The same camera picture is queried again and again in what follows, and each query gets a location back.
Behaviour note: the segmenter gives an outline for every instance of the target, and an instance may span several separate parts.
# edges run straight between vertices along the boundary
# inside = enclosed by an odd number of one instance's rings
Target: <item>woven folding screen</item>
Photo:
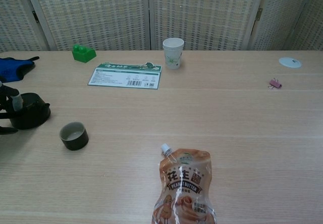
[[[38,1],[58,50],[150,49],[144,0]]]
[[[180,37],[190,50],[241,49],[255,0],[153,0],[156,49]]]
[[[0,52],[44,49],[44,41],[40,41],[35,31],[32,10],[26,9],[26,1],[0,0],[0,5]]]
[[[305,0],[264,0],[260,21],[255,24],[251,50],[281,50],[295,26]]]
[[[289,49],[323,50],[323,0],[311,0],[305,7]]]

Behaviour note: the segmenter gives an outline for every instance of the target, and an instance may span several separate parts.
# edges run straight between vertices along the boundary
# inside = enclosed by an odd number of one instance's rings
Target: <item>clear plastic packaging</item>
[[[163,145],[159,171],[163,189],[154,207],[152,224],[217,224],[208,199],[212,180],[210,154],[194,149],[175,152]]]

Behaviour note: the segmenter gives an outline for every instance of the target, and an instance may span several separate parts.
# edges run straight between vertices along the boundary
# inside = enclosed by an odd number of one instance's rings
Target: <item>blue cloth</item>
[[[39,57],[28,60],[0,59],[0,81],[7,83],[22,80],[25,73],[34,67],[35,63],[33,60],[36,59],[39,59]]]

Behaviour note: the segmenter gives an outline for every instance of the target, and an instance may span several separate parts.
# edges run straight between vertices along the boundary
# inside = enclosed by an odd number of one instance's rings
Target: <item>green plastic holder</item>
[[[94,49],[80,45],[73,46],[72,54],[75,60],[83,63],[87,63],[88,61],[96,57]]]

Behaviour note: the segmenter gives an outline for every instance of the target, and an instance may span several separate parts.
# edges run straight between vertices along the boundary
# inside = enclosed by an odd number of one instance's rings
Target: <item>wooden table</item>
[[[87,83],[107,61],[164,66],[162,51],[98,51],[86,64],[68,51],[0,54],[36,55],[36,68],[7,85],[38,93],[52,113],[0,136],[0,223],[150,223],[163,143],[211,153],[220,224],[323,223],[323,52],[185,51],[159,90]],[[274,77],[279,90],[268,89]],[[71,121],[90,137],[78,151],[59,139]]]

